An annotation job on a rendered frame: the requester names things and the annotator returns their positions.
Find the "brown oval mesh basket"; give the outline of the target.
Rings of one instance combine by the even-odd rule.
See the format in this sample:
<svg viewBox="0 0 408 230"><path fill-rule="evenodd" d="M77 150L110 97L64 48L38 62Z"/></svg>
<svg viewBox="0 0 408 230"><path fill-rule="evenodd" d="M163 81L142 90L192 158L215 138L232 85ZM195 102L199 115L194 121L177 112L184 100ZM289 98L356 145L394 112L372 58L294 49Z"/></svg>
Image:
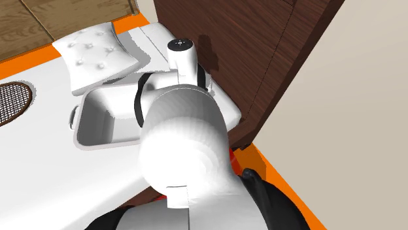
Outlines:
<svg viewBox="0 0 408 230"><path fill-rule="evenodd" d="M22 115L29 107L32 98L30 87L24 83L0 84L0 127Z"/></svg>

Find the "white tufted pillow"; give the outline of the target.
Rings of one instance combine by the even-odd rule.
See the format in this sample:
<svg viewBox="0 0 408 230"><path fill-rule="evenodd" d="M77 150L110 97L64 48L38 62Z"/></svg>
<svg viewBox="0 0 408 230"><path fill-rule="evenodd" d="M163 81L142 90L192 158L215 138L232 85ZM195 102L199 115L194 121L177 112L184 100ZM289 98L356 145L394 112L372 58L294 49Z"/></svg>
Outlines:
<svg viewBox="0 0 408 230"><path fill-rule="evenodd" d="M74 96L141 68L141 62L118 39L111 22L66 35L54 41L52 46L67 66Z"/></svg>

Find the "orange rug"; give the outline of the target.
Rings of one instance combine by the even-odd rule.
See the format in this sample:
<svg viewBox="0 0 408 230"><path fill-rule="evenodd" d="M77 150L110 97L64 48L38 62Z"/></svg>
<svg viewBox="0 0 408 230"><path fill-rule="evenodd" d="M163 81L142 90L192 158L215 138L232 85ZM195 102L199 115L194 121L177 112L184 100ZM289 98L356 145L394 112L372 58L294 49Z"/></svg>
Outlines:
<svg viewBox="0 0 408 230"><path fill-rule="evenodd" d="M9 80L12 74L22 73L58 57L60 55L56 49L51 44L46 44L0 61L0 80ZM264 180L276 185L285 195L291 198L302 214L305 215L305 219L312 230L327 230L255 145L250 144L244 150L230 150L229 154L231 165L237 174L241 174L245 167L258 171Z"/></svg>

